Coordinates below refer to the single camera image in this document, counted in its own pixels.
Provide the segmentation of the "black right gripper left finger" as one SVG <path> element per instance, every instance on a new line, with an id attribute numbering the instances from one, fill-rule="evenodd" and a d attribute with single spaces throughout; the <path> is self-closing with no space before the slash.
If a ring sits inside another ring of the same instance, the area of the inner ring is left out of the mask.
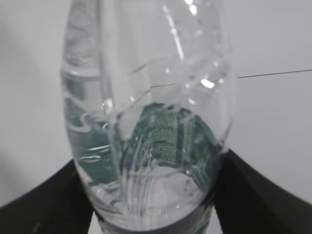
<path id="1" fill-rule="evenodd" d="M 48 180 L 0 209 L 2 234 L 86 234 L 93 208 L 71 160 Z"/>

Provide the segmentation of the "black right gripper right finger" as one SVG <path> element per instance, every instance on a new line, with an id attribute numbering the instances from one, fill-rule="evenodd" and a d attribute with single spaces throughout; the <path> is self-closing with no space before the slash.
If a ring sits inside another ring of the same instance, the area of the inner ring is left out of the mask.
<path id="1" fill-rule="evenodd" d="M 310 234 L 312 206 L 229 150 L 221 156 L 215 209 L 224 234 Z"/>

